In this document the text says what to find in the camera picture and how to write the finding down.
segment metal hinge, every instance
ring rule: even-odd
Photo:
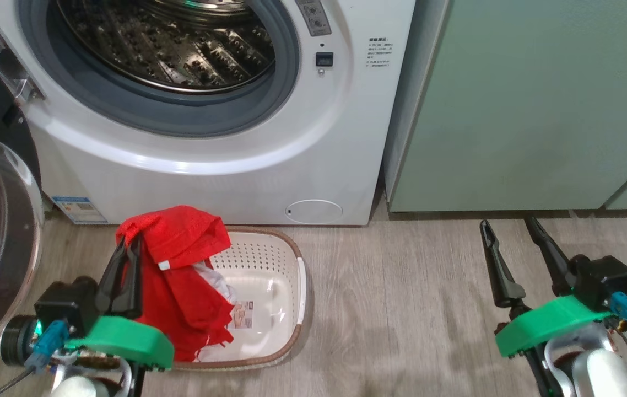
[[[0,32],[0,78],[14,97],[17,106],[33,99],[44,99],[29,72],[7,45]]]

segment red garment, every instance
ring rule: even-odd
[[[188,206],[141,214],[120,224],[117,241],[142,232],[142,324],[174,344],[175,361],[191,362],[206,345],[232,342],[230,304],[192,265],[230,246],[222,219]]]

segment blue and white sticker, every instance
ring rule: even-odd
[[[107,223],[107,219],[100,214],[88,197],[52,196],[51,199],[54,200],[54,204],[61,208],[61,211],[64,211],[73,223]]]

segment white washing machine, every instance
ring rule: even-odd
[[[414,0],[0,0],[0,73],[76,223],[187,204],[367,224]]]

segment light wood flooring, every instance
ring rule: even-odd
[[[312,285],[309,327],[290,359],[249,372],[149,374],[144,397],[538,395],[526,362],[503,359],[494,345],[507,312],[490,295],[474,218],[482,214],[390,220],[379,207],[365,228],[282,229],[301,248]],[[490,222],[525,302],[550,300],[548,273],[522,220]],[[612,254],[627,264],[627,217],[541,222],[568,257]],[[23,312],[52,281],[100,277],[114,232],[49,219]],[[0,360],[0,385],[18,373]],[[50,376],[31,377],[4,395],[48,395],[50,385]]]

